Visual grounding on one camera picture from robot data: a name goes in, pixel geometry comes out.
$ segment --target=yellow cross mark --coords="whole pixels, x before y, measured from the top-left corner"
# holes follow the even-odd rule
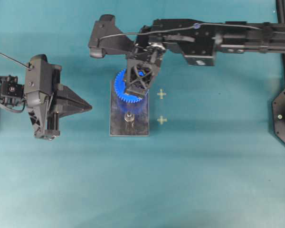
[[[162,89],[160,89],[160,92],[157,93],[158,96],[161,96],[161,99],[163,99],[163,96],[166,96],[167,94],[166,93],[163,93],[162,92]]]
[[[157,119],[158,122],[161,123],[161,125],[163,124],[163,122],[168,122],[167,118],[164,119],[163,116],[161,115],[159,119]]]

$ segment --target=screw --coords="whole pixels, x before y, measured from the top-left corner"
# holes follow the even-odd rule
[[[134,118],[135,118],[135,115],[130,112],[127,112],[126,114],[124,114],[124,120],[126,122],[133,122]]]
[[[198,65],[200,65],[200,66],[206,65],[206,63],[205,63],[204,61],[202,61],[202,60],[197,60],[196,63],[197,63]]]

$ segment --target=gear teeth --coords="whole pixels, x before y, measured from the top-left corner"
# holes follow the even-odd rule
[[[142,100],[141,98],[138,98],[134,95],[124,94],[125,82],[123,81],[123,79],[124,79],[125,72],[126,72],[126,69],[123,69],[117,74],[115,78],[114,89],[115,89],[116,95],[118,96],[119,99],[121,99],[122,101],[126,103],[133,104],[133,103],[140,102]]]

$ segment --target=teal mat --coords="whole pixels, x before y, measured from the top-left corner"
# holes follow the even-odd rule
[[[52,142],[33,138],[27,113],[0,111],[0,228],[285,228],[285,146],[270,105],[284,86],[281,56],[218,53],[215,67],[193,67],[168,52],[150,136],[112,138],[110,80],[126,60],[87,48],[105,13],[124,32],[154,19],[277,21],[274,0],[0,0],[0,51],[23,62],[47,54],[93,106],[62,118]],[[24,82],[0,57],[8,74]]]

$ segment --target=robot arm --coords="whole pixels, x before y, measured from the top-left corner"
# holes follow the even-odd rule
[[[92,107],[60,83],[61,66],[49,64],[46,55],[34,56],[26,70],[25,84],[14,76],[0,76],[0,108],[21,113],[27,107],[34,136],[53,140],[60,135],[59,119]]]
[[[137,35],[131,41],[126,35]],[[217,51],[243,54],[285,53],[285,24],[246,22],[205,23],[192,19],[157,19],[139,33],[122,33],[113,15],[94,24],[88,44],[90,56],[125,54],[125,94],[144,98],[157,76],[166,50],[180,53],[187,63],[213,66]]]

